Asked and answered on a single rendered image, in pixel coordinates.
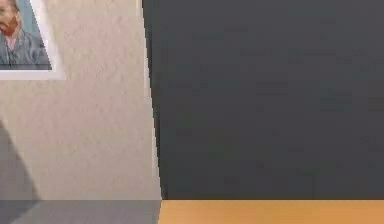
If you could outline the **dark grey room door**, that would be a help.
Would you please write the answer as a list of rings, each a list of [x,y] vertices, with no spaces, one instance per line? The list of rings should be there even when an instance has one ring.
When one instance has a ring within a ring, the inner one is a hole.
[[[384,0],[142,0],[161,193],[384,199]]]

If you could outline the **white framed portrait painting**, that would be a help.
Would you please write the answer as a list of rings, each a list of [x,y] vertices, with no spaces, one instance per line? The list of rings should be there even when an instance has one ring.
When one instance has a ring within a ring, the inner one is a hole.
[[[0,0],[0,81],[65,80],[43,0]]]

